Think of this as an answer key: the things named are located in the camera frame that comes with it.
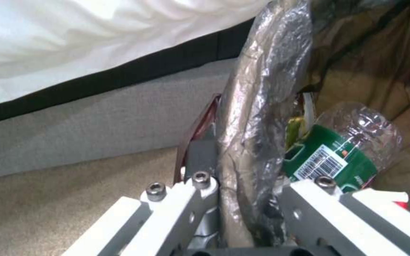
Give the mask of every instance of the screw head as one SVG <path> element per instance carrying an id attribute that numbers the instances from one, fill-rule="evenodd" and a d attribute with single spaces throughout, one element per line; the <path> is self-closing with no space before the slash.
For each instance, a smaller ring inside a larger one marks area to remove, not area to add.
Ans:
<path id="1" fill-rule="evenodd" d="M 204 171 L 198 171 L 192 175 L 192 185 L 198 190 L 208 188 L 210 186 L 210 174 Z"/>
<path id="2" fill-rule="evenodd" d="M 148 199 L 153 202 L 159 202 L 167 195 L 165 185 L 162 182 L 151 183 L 145 191 L 147 192 Z"/>
<path id="3" fill-rule="evenodd" d="M 314 179 L 314 183 L 329 194 L 333 194 L 336 188 L 335 180 L 328 176 L 319 176 Z"/>

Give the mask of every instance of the floor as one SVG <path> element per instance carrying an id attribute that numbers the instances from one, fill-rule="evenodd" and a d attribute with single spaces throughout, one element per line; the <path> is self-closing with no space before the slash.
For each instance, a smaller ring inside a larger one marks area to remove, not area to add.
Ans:
<path id="1" fill-rule="evenodd" d="M 0 255 L 63 253 L 120 196 L 172 183 L 176 148 L 0 178 Z"/>

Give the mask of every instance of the gray fabric surface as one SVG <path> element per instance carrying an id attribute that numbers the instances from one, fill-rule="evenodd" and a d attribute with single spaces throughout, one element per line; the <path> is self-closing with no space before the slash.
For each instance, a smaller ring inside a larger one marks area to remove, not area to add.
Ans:
<path id="1" fill-rule="evenodd" d="M 121 196 L 171 185 L 176 149 L 0 177 L 0 255 L 63 253 Z"/>
<path id="2" fill-rule="evenodd" d="M 234 60 L 0 121 L 0 176 L 175 146 Z"/>

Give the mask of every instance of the barcode sticker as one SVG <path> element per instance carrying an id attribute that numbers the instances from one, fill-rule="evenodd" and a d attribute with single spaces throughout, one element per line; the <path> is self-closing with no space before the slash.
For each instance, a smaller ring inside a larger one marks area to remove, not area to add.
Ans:
<path id="1" fill-rule="evenodd" d="M 299 180 L 319 176 L 337 176 L 348 163 L 325 145 L 321 145 L 293 174 Z"/>

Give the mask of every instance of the white bedsheet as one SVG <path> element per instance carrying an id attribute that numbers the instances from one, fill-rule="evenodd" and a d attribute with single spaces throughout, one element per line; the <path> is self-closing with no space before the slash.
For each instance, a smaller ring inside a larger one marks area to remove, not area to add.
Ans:
<path id="1" fill-rule="evenodd" d="M 0 102 L 255 16 L 269 0 L 0 0 Z"/>

